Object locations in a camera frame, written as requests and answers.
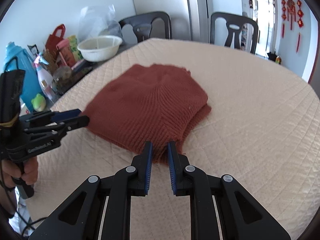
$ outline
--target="blue bottle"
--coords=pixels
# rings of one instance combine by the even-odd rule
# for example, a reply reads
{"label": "blue bottle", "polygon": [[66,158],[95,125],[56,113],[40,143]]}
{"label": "blue bottle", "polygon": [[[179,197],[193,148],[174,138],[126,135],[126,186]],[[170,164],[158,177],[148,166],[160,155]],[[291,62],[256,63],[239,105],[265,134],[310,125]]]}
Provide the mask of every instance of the blue bottle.
{"label": "blue bottle", "polygon": [[43,93],[38,82],[36,70],[32,67],[31,62],[33,62],[33,59],[28,54],[26,49],[16,46],[14,42],[10,42],[6,46],[6,56],[4,58],[4,67],[2,72],[6,70],[15,70],[17,68],[26,71],[21,99],[32,113],[33,106],[31,100],[35,98],[38,93],[41,95]]}

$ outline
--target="red bag handle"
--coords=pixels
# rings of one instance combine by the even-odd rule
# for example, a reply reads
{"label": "red bag handle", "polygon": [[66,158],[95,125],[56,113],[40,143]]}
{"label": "red bag handle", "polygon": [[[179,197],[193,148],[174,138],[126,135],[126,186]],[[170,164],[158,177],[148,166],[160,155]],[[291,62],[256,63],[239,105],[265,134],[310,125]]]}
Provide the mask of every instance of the red bag handle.
{"label": "red bag handle", "polygon": [[60,38],[63,38],[64,33],[66,32],[66,27],[65,27],[65,25],[64,25],[64,24],[61,24],[61,25],[59,25],[58,27],[56,27],[56,29],[54,30],[54,32],[53,32],[52,35],[53,35],[53,36],[57,36],[58,30],[61,30]]}

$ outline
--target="doorway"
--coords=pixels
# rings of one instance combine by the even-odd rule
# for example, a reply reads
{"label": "doorway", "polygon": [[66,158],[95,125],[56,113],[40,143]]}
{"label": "doorway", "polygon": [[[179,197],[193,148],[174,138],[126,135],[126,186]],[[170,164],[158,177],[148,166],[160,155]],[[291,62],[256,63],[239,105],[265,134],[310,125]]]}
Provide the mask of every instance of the doorway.
{"label": "doorway", "polygon": [[268,52],[274,52],[276,3],[275,0],[252,0],[252,5],[252,19],[259,26],[256,54],[267,57]]}

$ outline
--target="red hanging decoration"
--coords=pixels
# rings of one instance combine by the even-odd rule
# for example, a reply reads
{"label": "red hanging decoration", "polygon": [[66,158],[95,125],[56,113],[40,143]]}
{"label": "red hanging decoration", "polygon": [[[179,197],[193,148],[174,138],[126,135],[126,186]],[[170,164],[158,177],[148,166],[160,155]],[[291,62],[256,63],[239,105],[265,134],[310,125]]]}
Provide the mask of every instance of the red hanging decoration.
{"label": "red hanging decoration", "polygon": [[285,14],[285,11],[286,11],[287,9],[285,8],[285,5],[286,5],[285,0],[282,0],[281,3],[282,3],[282,11],[283,11],[283,14],[282,14],[282,19],[283,19],[283,23],[282,23],[282,38],[283,38],[283,37],[284,37],[284,27],[285,27],[284,21],[287,19],[287,16],[286,16],[286,14]]}
{"label": "red hanging decoration", "polygon": [[[302,6],[302,2],[300,0],[297,1],[297,5],[299,6],[299,10],[297,12],[298,16],[299,16],[299,20],[298,20],[298,25],[299,28],[302,28],[304,26],[303,21],[302,21],[302,17],[304,15],[303,11],[301,10],[301,6]],[[298,37],[298,45],[297,45],[297,51],[296,53],[298,53],[299,51],[299,46],[300,46],[300,40],[301,40],[301,33],[299,33],[299,37]]]}
{"label": "red hanging decoration", "polygon": [[289,21],[289,14],[291,15],[291,27],[290,29],[292,30],[292,22],[293,22],[293,16],[294,16],[294,21],[297,21],[296,18],[296,6],[293,0],[288,0],[287,1],[288,5],[288,21]]}

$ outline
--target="green toy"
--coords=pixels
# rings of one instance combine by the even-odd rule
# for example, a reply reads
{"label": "green toy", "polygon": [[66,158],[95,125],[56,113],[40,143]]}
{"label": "green toy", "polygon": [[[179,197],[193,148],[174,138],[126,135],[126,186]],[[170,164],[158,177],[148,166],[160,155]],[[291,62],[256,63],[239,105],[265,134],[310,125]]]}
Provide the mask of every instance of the green toy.
{"label": "green toy", "polygon": [[31,100],[31,104],[37,112],[41,112],[45,109],[46,102],[44,96],[37,94],[35,98]]}

